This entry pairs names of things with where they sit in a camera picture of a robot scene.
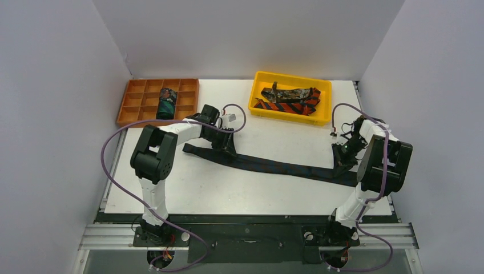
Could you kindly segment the navy striped tie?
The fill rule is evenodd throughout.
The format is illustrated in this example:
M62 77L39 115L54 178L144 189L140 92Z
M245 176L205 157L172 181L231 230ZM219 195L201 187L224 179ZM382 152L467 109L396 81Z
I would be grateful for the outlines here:
M330 168L278 162L275 160L239 154L235 150L216 150L214 148L197 147L188 143L184 145L183 152L195 155L212 163L239 170L295 176L298 178L317 180L348 187L356 187L358 184L357 174L352 171L337 175L336 172Z

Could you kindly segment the yellow plastic tray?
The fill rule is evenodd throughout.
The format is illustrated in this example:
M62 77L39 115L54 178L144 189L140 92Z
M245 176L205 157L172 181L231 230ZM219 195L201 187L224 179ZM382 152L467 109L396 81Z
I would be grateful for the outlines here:
M320 102L316 106L316 112L309 116L284 113L273 110L254 108L256 98L262 98L261 91L265 87L272 87L278 83L280 89L316 88L321 91ZM295 75L279 74L275 72L258 71L249 97L248 109L254 116L284 120L287 122L305 123L315 126L324 126L332 118L332 84L327 80L307 78Z

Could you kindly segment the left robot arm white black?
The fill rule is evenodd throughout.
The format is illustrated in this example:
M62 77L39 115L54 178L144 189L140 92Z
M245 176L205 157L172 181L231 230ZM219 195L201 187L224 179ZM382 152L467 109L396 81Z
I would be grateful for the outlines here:
M142 188L142 234L155 245L164 245L172 239L174 228L167 224L166 180L173 169L177 147L202 138L209 141L215 151L234 156L232 125L236 119L235 114L205 105L202 112L173 124L143 127L130 165Z

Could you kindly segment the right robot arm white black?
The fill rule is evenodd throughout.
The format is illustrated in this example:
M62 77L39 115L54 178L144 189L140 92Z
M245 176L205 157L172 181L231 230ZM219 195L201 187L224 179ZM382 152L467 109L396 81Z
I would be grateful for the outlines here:
M332 131L333 170L336 177L357 167L357 184L346 202L337 207L322 228L330 245L358 239L357 223L377 200L398 192L404 183L413 147L393 136L381 119L358 117L345 134Z

